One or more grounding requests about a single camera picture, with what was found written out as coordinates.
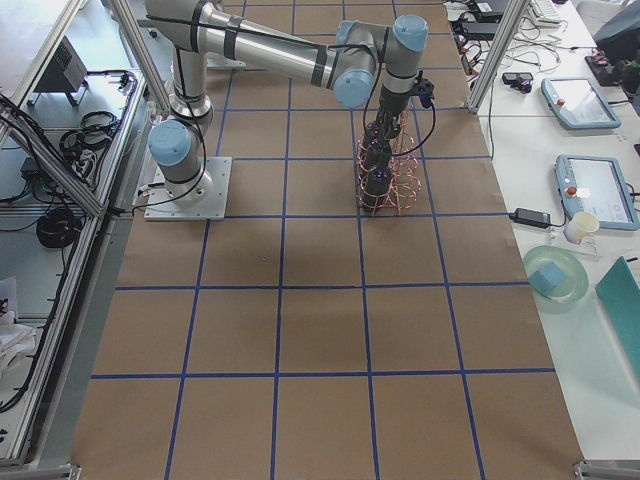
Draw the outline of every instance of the tablet screen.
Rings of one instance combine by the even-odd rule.
[[[611,116],[586,79],[551,80],[558,97],[564,100],[563,110],[577,123],[610,122]]]
[[[569,163],[585,212],[601,222],[633,222],[624,200],[626,186],[620,184],[611,162],[570,158]]]

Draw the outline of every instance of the blue sponge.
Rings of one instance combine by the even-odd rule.
[[[529,283],[537,291],[546,295],[565,281],[567,275],[554,263],[545,263],[529,277]]]

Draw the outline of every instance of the green bowl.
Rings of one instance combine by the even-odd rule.
[[[549,262],[555,263],[566,275],[566,278],[560,284],[548,292],[542,292],[531,284],[531,287],[537,293],[553,302],[575,302],[587,293],[589,288],[587,272],[576,257],[567,250],[541,245],[529,250],[522,261],[528,278]]]

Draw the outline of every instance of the paper cup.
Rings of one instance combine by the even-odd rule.
[[[584,237],[597,232],[599,228],[598,217],[589,212],[578,212],[564,227],[564,236],[568,242],[580,243]]]

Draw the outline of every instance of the white keyboard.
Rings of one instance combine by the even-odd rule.
[[[551,0],[529,0],[531,21],[538,27],[557,27],[562,17]]]

